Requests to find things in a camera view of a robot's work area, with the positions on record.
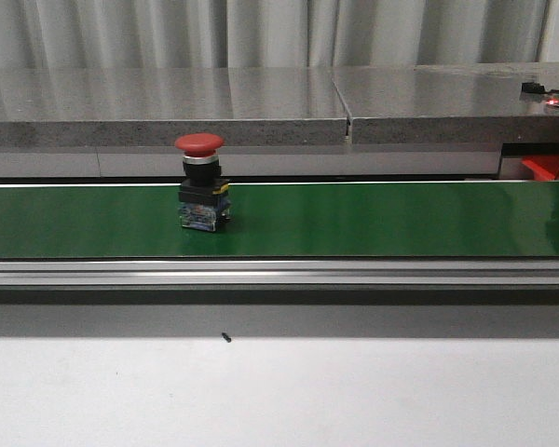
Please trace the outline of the red plastic bin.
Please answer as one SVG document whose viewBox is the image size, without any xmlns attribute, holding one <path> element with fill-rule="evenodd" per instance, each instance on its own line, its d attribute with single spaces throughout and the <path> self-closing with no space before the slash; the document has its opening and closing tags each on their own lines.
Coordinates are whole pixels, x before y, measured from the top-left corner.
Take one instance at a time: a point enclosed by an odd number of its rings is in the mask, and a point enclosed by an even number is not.
<svg viewBox="0 0 559 447">
<path fill-rule="evenodd" d="M 535 181 L 559 180 L 559 174 L 555 176 L 559 170 L 559 156 L 526 156 L 522 164 L 532 171 Z"/>
</svg>

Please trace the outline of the green conveyor belt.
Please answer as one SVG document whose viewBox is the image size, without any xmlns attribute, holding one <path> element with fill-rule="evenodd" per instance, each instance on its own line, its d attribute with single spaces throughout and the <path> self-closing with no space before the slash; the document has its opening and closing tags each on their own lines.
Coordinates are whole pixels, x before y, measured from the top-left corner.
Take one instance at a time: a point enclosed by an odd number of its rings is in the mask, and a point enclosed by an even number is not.
<svg viewBox="0 0 559 447">
<path fill-rule="evenodd" d="M 0 259 L 559 256 L 559 182 L 235 184 L 222 229 L 173 185 L 0 187 Z"/>
</svg>

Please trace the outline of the aluminium conveyor frame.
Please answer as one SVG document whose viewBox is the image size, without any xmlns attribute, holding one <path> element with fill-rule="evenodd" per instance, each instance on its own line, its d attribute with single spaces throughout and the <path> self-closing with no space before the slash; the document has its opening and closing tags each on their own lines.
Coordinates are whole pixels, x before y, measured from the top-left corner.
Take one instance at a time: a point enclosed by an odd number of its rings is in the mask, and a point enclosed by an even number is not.
<svg viewBox="0 0 559 447">
<path fill-rule="evenodd" d="M 551 260 L 0 262 L 0 287 L 559 286 Z"/>
</svg>

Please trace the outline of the black sensor box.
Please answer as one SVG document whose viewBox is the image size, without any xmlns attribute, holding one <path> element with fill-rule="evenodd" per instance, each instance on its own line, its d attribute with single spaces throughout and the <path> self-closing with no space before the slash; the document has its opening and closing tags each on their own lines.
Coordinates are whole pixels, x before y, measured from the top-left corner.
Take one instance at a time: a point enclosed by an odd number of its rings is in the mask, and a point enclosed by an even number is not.
<svg viewBox="0 0 559 447">
<path fill-rule="evenodd" d="M 543 95 L 547 92 L 546 88 L 537 82 L 524 82 L 521 85 L 521 91 L 528 94 Z"/>
</svg>

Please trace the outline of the white curtain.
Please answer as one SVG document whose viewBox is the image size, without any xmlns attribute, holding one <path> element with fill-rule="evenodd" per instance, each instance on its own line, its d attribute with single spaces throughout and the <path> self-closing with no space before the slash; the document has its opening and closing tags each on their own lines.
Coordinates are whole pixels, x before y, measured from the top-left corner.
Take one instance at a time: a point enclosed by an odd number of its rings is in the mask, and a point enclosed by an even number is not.
<svg viewBox="0 0 559 447">
<path fill-rule="evenodd" d="M 0 1 L 0 69 L 559 61 L 559 1 Z"/>
</svg>

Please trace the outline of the red push button switch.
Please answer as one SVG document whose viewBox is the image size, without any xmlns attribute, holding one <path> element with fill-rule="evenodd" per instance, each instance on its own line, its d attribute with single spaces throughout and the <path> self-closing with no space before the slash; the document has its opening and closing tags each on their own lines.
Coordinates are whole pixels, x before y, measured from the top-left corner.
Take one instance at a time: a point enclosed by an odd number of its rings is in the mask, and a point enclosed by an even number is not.
<svg viewBox="0 0 559 447">
<path fill-rule="evenodd" d="M 179 186 L 179 217 L 182 227 L 216 232 L 229 221 L 229 180 L 222 178 L 217 150 L 222 137 L 193 133 L 179 137 L 175 147 L 184 154 L 185 180 Z"/>
</svg>

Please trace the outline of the grey stone counter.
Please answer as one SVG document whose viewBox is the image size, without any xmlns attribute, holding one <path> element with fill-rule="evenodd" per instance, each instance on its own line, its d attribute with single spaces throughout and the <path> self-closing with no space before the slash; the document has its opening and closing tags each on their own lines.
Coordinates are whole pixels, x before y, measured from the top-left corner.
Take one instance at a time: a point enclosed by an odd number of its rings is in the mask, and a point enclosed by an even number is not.
<svg viewBox="0 0 559 447">
<path fill-rule="evenodd" d="M 0 147 L 559 142 L 559 62 L 0 70 Z"/>
</svg>

